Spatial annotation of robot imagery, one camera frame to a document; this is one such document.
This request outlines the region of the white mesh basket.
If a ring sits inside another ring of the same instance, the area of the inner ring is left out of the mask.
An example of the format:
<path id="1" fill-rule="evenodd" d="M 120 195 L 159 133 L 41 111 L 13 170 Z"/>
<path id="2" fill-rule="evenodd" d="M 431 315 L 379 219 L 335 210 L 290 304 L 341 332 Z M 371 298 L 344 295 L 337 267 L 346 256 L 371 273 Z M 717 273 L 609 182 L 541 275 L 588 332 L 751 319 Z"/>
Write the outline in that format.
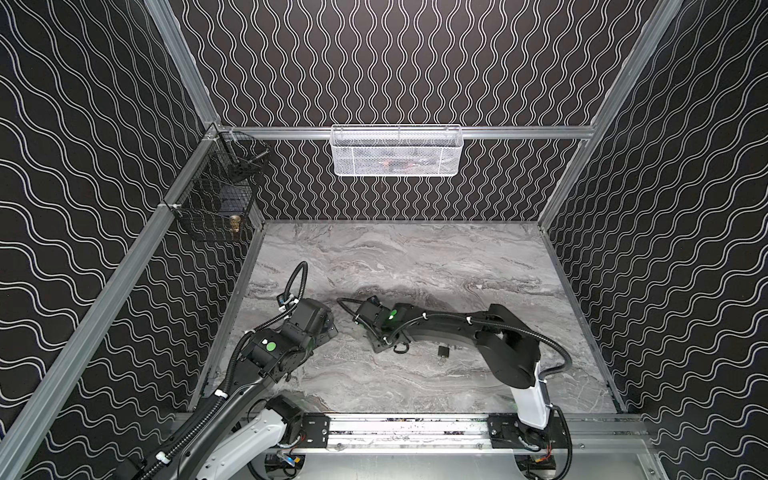
<path id="1" fill-rule="evenodd" d="M 451 124 L 336 124 L 329 144 L 342 177 L 452 177 L 464 148 Z"/>

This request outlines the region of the brass object in basket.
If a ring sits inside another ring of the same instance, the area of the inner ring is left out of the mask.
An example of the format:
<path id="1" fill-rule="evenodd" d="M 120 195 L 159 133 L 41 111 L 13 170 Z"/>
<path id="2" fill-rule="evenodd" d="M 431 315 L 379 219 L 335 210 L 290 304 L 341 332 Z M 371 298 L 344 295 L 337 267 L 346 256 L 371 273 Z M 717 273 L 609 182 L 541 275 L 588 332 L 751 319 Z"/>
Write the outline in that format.
<path id="1" fill-rule="evenodd" d="M 233 234 L 238 234 L 241 230 L 242 218 L 239 215 L 231 215 L 229 217 L 230 231 Z"/>

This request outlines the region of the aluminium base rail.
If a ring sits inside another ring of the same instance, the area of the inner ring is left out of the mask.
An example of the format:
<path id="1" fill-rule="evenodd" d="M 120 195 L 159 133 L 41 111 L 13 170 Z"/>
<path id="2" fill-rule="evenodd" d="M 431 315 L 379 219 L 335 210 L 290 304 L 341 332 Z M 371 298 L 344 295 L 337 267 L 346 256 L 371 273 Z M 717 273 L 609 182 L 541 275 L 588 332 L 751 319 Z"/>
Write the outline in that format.
<path id="1" fill-rule="evenodd" d="M 291 450 L 323 453 L 535 453 L 564 450 L 570 436 L 554 416 L 545 430 L 515 414 L 305 413 Z"/>

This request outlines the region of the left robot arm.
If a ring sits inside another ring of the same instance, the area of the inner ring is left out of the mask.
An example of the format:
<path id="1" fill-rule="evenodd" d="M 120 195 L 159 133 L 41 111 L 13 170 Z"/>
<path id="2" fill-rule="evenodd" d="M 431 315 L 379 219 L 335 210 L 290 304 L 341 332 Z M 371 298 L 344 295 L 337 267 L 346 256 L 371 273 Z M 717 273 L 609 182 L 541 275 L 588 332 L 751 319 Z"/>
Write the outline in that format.
<path id="1" fill-rule="evenodd" d="M 273 386 L 302 366 L 336 335 L 331 309 L 303 299 L 276 328 L 247 332 L 230 357 L 224 379 L 190 417 L 142 460 L 125 460 L 114 479 L 194 479 L 205 461 Z"/>

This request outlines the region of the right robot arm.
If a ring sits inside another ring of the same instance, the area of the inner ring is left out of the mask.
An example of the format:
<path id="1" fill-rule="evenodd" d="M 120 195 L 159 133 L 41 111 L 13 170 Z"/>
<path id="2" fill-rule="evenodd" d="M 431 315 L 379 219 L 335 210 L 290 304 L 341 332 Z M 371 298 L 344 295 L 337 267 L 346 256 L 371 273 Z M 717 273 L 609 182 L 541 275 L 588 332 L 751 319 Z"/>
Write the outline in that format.
<path id="1" fill-rule="evenodd" d="M 570 356 L 506 307 L 492 304 L 485 311 L 445 312 L 408 303 L 387 307 L 375 297 L 339 299 L 338 304 L 367 331 L 375 352 L 403 354 L 418 341 L 475 348 L 493 376 L 511 389 L 519 422 L 539 431 L 548 427 L 552 406 L 545 379 L 567 369 Z"/>

